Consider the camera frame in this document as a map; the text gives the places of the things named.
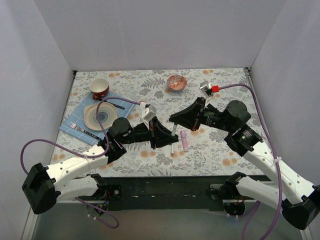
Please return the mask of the white pen with blue tip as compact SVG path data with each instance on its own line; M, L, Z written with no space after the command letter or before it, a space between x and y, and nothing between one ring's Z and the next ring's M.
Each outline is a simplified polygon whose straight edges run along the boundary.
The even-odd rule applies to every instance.
M171 154L171 156L173 156L175 154L173 145L170 146L170 154Z

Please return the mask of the white pen with green tip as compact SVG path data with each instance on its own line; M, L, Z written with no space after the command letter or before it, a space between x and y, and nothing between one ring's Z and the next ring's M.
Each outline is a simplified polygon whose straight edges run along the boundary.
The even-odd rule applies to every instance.
M177 130L177 126L173 125L172 131L171 131L171 135L175 136L176 135L176 130Z

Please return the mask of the pink highlighter pen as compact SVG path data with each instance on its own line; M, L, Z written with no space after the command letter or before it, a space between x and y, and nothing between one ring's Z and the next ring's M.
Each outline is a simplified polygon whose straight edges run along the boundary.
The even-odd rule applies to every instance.
M181 137L183 151L188 152L189 146L188 146L188 141L187 141L187 135L186 135L186 132L184 129L180 131L180 137Z

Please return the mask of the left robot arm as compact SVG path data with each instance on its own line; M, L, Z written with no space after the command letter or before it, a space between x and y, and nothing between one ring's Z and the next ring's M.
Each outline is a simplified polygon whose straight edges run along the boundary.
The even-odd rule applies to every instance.
M60 163L31 167L22 184L28 203L34 214L51 209L57 202L90 196L101 200L106 196L107 184L99 174L84 178L79 176L121 158L127 151L124 145L149 142L152 149L162 148L179 141L176 127L164 127L157 117L147 123L132 127L124 117L117 118L103 140L84 153Z

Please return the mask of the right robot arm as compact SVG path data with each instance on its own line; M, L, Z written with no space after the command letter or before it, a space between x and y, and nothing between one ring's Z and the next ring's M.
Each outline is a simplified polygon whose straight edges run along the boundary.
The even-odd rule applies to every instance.
M218 194L232 199L249 197L274 209L281 206L283 217L295 228L305 230L320 212L320 187L300 176L280 157L274 157L262 137L247 125L250 118L241 101L229 102L220 112L199 97L188 108L172 114L169 121L191 131L200 125L226 131L224 140L230 149L258 167L277 187L236 172L219 188Z

